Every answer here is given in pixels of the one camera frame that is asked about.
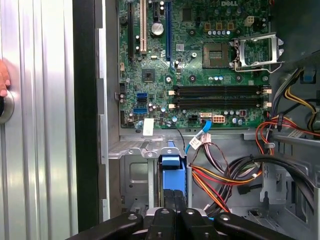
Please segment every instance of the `corrugated metal panel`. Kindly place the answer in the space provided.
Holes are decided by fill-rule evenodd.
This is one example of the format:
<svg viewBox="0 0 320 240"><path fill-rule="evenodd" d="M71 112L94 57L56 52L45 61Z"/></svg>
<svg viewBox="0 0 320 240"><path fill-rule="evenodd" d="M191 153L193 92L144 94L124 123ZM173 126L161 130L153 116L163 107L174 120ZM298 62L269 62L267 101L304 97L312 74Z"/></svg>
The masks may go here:
<svg viewBox="0 0 320 240"><path fill-rule="evenodd" d="M15 109L0 126L0 240L78 231L70 0L0 0Z"/></svg>

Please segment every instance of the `human hand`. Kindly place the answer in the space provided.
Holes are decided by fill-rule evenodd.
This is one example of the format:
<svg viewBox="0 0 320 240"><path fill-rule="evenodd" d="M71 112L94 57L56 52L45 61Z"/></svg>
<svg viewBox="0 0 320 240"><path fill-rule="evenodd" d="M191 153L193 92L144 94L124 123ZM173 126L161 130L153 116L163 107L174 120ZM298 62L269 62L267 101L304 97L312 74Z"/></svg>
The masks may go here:
<svg viewBox="0 0 320 240"><path fill-rule="evenodd" d="M10 86L10 76L5 63L0 59L0 97L8 95L7 87Z"/></svg>

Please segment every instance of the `green circuit board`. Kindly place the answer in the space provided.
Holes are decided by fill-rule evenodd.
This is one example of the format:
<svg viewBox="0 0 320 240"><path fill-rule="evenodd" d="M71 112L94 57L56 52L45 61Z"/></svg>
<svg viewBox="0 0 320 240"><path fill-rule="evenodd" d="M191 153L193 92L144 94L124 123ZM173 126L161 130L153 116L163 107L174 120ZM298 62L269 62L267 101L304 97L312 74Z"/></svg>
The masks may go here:
<svg viewBox="0 0 320 240"><path fill-rule="evenodd" d="M121 127L139 128L141 126L138 122L144 118L154 118L155 129L201 127L203 121L200 113L225 116L225 122L213 124L213 128L249 128L257 127L263 122L266 109L261 107L170 109L169 105L172 104L174 96L170 95L169 91L173 90L173 86L268 85L268 72L237 73L229 67L229 62L235 57L235 50L229 43L234 38L269 32L269 1L172 0L170 25L166 20L167 1L164 1L164 12L160 10L161 1L153 0L148 4L146 0L145 3L146 52L142 54L136 49L141 46L136 40L136 36L140 37L142 34L141 0L119 1ZM156 20L155 3L158 8ZM128 8L132 13L130 20ZM248 16L254 16L254 24L251 26L245 26ZM167 58L168 33L171 33L170 60ZM133 44L130 43L129 35L134 36ZM269 46L268 40L247 44L246 62L267 61L270 55ZM212 60L216 59L219 60L218 63L212 65ZM146 94L146 101L137 101L137 94ZM138 114L136 109L143 110ZM234 114L224 115L225 111ZM190 116L199 117L198 120L190 121Z"/></svg>

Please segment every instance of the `white label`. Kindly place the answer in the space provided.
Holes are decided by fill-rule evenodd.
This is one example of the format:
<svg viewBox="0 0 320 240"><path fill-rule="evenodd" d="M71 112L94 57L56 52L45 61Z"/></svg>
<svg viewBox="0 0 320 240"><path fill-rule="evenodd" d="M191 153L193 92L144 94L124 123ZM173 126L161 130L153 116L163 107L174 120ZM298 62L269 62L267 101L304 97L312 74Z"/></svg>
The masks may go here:
<svg viewBox="0 0 320 240"><path fill-rule="evenodd" d="M154 118L145 118L143 123L143 136L152 136L154 134Z"/></svg>
<svg viewBox="0 0 320 240"><path fill-rule="evenodd" d="M202 142L199 141L196 137L193 137L189 144L194 150L197 150L202 145Z"/></svg>
<svg viewBox="0 0 320 240"><path fill-rule="evenodd" d="M302 131L299 131L299 130L295 129L295 130L293 130L293 131L288 135L288 137L289 137L289 138L296 138L296 139L298 139L298 138L300 138L303 134L304 134L304 133L303 133Z"/></svg>

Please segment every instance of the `ram slot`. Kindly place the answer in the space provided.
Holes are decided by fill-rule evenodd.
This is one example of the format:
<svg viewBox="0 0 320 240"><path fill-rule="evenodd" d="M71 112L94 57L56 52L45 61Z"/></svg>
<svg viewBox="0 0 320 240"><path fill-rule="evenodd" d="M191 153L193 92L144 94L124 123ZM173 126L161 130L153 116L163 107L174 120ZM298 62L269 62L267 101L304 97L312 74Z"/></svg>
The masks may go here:
<svg viewBox="0 0 320 240"><path fill-rule="evenodd" d="M261 86L173 86L176 97L203 97L211 95L259 95Z"/></svg>
<svg viewBox="0 0 320 240"><path fill-rule="evenodd" d="M263 103L262 98L181 98L173 100L175 108L179 109L248 109L262 107Z"/></svg>
<svg viewBox="0 0 320 240"><path fill-rule="evenodd" d="M171 1L165 2L165 56L167 61L171 61L172 53L172 19L171 19Z"/></svg>
<svg viewBox="0 0 320 240"><path fill-rule="evenodd" d="M147 0L140 0L140 52L147 54Z"/></svg>
<svg viewBox="0 0 320 240"><path fill-rule="evenodd" d="M129 61L134 60L134 6L128 2L128 58Z"/></svg>

